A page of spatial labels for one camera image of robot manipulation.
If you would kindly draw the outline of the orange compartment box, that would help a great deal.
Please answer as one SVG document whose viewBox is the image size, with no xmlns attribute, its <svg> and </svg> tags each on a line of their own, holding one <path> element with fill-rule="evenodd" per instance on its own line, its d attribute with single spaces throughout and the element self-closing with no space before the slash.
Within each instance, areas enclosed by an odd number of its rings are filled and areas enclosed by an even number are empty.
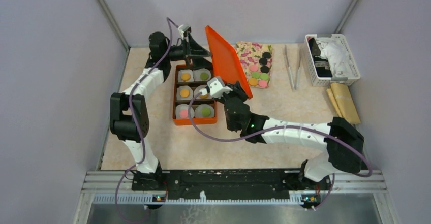
<svg viewBox="0 0 431 224">
<path fill-rule="evenodd" d="M 191 89 L 194 91 L 194 89 L 199 86 L 199 85 L 207 85 L 208 81 L 202 81 L 202 82 L 198 82 L 198 81 L 194 81 L 194 82 L 177 82 L 177 74 L 179 70 L 183 70 L 183 69 L 190 69 L 192 70 L 192 68 L 190 66 L 186 66 L 186 65 L 176 65 L 175 66 L 175 78 L 174 78 L 174 90 L 173 90 L 173 112 L 172 112 L 172 119 L 173 122 L 176 126 L 185 126 L 185 125 L 190 125 L 191 124 L 191 120 L 190 119 L 175 119 L 175 108 L 177 105 L 179 104 L 188 104 L 190 103 L 191 100 L 186 100 L 186 101 L 178 101 L 176 99 L 176 91 L 177 88 L 179 86 L 184 86 L 187 85 L 189 87 L 191 87 Z M 211 97 L 210 99 L 203 99 L 203 100 L 198 100 L 197 98 L 194 100 L 194 102 L 191 105 L 191 108 L 193 108 L 193 110 L 195 110 L 197 108 L 198 105 L 201 104 L 208 104 L 211 105 L 214 108 L 215 111 L 215 116 L 213 118 L 192 118 L 192 121 L 196 124 L 196 125 L 202 125 L 202 124 L 215 124 L 217 122 L 217 103 L 216 101 Z"/>
</svg>

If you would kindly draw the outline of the orange box lid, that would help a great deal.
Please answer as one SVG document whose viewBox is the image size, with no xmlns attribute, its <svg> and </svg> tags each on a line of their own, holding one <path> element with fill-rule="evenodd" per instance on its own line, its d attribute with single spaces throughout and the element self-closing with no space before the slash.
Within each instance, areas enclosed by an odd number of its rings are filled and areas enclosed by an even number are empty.
<svg viewBox="0 0 431 224">
<path fill-rule="evenodd" d="M 248 99 L 253 97 L 245 73 L 235 49 L 211 26 L 205 27 L 206 37 L 211 52 L 215 76 L 220 76 L 225 83 L 239 82 Z"/>
</svg>

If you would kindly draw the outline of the floral tray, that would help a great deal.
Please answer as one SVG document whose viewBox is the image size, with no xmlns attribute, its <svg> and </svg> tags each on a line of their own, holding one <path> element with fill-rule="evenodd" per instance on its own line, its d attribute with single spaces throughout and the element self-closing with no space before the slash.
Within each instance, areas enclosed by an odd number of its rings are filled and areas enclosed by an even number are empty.
<svg viewBox="0 0 431 224">
<path fill-rule="evenodd" d="M 271 80 L 271 67 L 273 63 L 273 52 L 274 47 L 269 44 L 261 44 L 261 43 L 255 43 L 255 42 L 245 42 L 245 41 L 239 41 L 235 44 L 235 51 L 239 58 L 240 64 L 242 66 L 242 69 L 244 71 L 245 77 L 247 79 L 247 82 L 250 78 L 252 78 L 252 72 L 249 70 L 250 65 L 256 64 L 259 66 L 258 72 L 261 73 L 260 68 L 262 65 L 259 64 L 259 59 L 262 58 L 262 53 L 264 52 L 270 52 L 272 57 L 268 59 L 268 64 L 266 66 L 270 67 L 270 72 L 268 73 L 270 78 L 268 80 L 268 87 Z M 267 89 L 262 88 L 260 86 L 250 86 L 254 88 L 260 88 L 260 89 Z"/>
</svg>

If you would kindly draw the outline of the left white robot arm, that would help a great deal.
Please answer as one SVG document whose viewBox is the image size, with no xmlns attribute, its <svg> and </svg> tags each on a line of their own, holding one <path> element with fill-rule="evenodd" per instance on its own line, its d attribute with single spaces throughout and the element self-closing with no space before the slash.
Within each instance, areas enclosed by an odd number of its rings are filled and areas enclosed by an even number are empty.
<svg viewBox="0 0 431 224">
<path fill-rule="evenodd" d="M 210 52 L 199 45 L 187 30 L 180 43 L 173 45 L 162 32 L 149 36 L 150 53 L 143 72 L 123 92 L 110 97 L 110 131 L 128 147 L 138 172 L 145 174 L 144 184 L 151 190 L 159 189 L 163 176 L 157 173 L 159 160 L 145 141 L 149 131 L 146 100 L 163 84 L 171 71 L 173 61 L 185 61 L 192 69 L 210 69 Z"/>
</svg>

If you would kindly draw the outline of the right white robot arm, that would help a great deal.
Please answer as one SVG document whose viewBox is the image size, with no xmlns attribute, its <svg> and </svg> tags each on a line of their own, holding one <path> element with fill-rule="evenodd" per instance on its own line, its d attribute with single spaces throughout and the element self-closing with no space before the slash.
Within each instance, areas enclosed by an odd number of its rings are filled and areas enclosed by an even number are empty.
<svg viewBox="0 0 431 224">
<path fill-rule="evenodd" d="M 240 139 L 250 143 L 287 143 L 320 150 L 320 154 L 301 165 L 298 183 L 312 189 L 324 177 L 337 171 L 359 174 L 364 156 L 364 137 L 341 117 L 328 123 L 296 123 L 277 120 L 251 112 L 245 103 L 249 96 L 239 82 L 225 84 L 212 78 L 202 95 L 223 104 L 227 129 L 240 132 Z"/>
</svg>

